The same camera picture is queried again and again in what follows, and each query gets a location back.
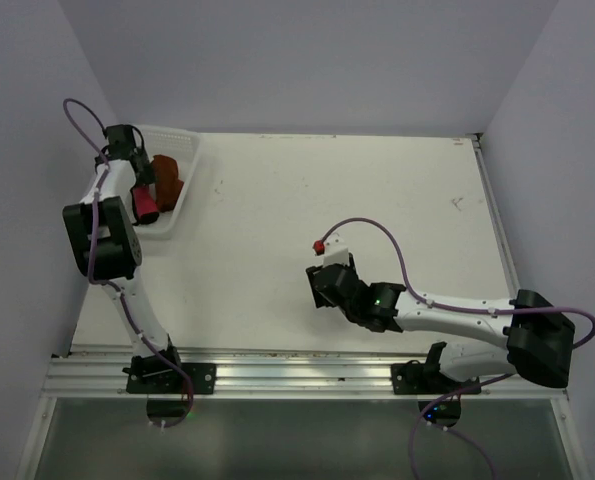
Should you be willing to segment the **pink towel black trim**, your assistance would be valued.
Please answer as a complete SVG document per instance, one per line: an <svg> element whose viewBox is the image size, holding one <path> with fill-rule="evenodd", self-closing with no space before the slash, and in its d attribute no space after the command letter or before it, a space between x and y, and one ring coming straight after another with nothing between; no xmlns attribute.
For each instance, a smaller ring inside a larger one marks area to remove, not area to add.
<svg viewBox="0 0 595 480"><path fill-rule="evenodd" d="M131 198L135 225L150 225L158 220L160 212L148 185L133 187Z"/></svg>

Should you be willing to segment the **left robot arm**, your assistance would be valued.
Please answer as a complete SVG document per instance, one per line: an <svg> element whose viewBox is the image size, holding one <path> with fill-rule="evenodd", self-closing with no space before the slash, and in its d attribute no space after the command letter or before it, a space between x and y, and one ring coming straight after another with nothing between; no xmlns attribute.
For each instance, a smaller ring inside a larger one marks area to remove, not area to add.
<svg viewBox="0 0 595 480"><path fill-rule="evenodd" d="M132 125L104 129L93 186L66 206L63 221L80 272L117 309L133 347L129 379L178 390L185 379L169 334L158 321L140 274L143 255L135 227L158 219L150 187L156 177L141 132Z"/></svg>

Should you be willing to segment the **brown towel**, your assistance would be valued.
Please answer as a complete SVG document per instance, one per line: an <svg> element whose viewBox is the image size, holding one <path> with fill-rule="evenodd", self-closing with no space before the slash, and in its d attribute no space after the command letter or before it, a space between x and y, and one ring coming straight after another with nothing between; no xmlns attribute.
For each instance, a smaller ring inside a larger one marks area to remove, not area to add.
<svg viewBox="0 0 595 480"><path fill-rule="evenodd" d="M177 161L169 156L155 155L151 162L155 173L155 202L160 212L172 211L181 195L184 182L180 179Z"/></svg>

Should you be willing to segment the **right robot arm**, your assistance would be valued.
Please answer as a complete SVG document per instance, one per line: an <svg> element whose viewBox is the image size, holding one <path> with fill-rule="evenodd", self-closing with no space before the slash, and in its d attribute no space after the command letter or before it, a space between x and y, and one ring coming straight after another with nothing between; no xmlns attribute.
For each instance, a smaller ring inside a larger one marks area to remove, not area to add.
<svg viewBox="0 0 595 480"><path fill-rule="evenodd" d="M316 307L337 308L345 318L374 333L435 332L457 343L431 346L421 374L434 392L480 376L517 374L548 388L569 380L575 326L543 296L519 290L513 299L456 299L455 310L436 300L415 299L402 284L366 284L352 262L307 268Z"/></svg>

